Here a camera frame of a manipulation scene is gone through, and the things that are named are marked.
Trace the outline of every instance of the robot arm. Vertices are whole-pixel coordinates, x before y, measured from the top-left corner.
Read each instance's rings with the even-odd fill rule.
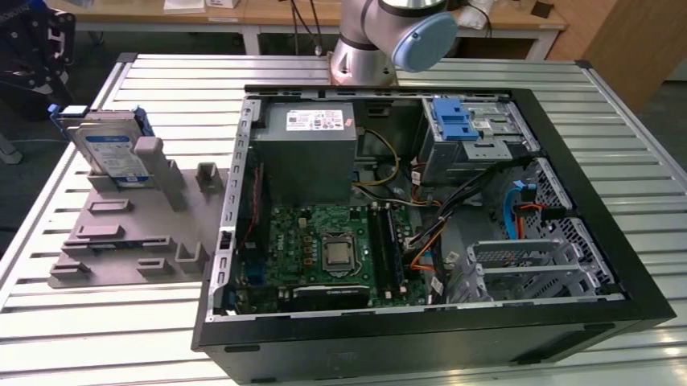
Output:
[[[343,85],[387,85],[395,66],[426,71],[447,54],[459,28],[448,0],[346,0],[330,70]]]
[[[65,67],[75,58],[75,16],[43,0],[0,0],[0,83],[68,105]]]

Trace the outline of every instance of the green motherboard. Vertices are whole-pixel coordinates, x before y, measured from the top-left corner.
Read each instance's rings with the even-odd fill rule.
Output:
[[[371,289],[368,307],[424,304],[426,287],[419,274],[406,278],[403,294],[390,297],[378,291],[368,211],[366,206],[274,207],[264,287],[364,285]],[[402,240],[411,236],[410,214],[403,206],[390,213],[395,235]],[[259,304],[256,312],[279,312],[276,302],[254,304]]]

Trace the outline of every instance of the blue drive bay latch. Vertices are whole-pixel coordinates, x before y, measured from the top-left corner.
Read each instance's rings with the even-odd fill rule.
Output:
[[[455,98],[435,98],[434,115],[442,128],[444,141],[475,141],[480,134],[470,123],[470,111],[467,111]]]

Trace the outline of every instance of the floor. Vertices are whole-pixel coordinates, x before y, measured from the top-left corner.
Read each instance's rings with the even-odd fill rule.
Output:
[[[312,55],[314,45],[300,39],[300,54]],[[244,54],[239,35],[163,34],[152,39],[149,33],[105,34],[105,43],[96,47],[87,34],[79,34],[76,63],[69,69],[68,86],[77,104],[89,104],[97,94],[120,52],[157,54]],[[292,37],[274,35],[263,39],[267,55],[292,55]],[[324,42],[334,49],[335,39]],[[49,121],[27,121],[41,115],[45,101],[29,92],[0,88],[0,133],[24,154],[19,165],[0,163],[0,256],[12,240],[63,154],[67,142]],[[638,114],[650,131],[668,149],[679,164],[687,168],[687,82],[666,83]]]

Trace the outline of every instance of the aluminum table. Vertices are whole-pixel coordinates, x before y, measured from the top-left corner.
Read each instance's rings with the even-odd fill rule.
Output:
[[[200,161],[228,165],[246,84],[327,83],[327,63],[318,58],[120,59],[95,107],[144,107],[180,167]],[[687,178],[595,71],[571,62],[444,60],[431,71],[399,72],[399,83],[534,90],[678,317],[554,364],[323,384],[684,384]],[[189,349],[199,282],[48,287],[48,270],[91,189],[87,171],[69,146],[0,262],[1,384],[231,384]]]

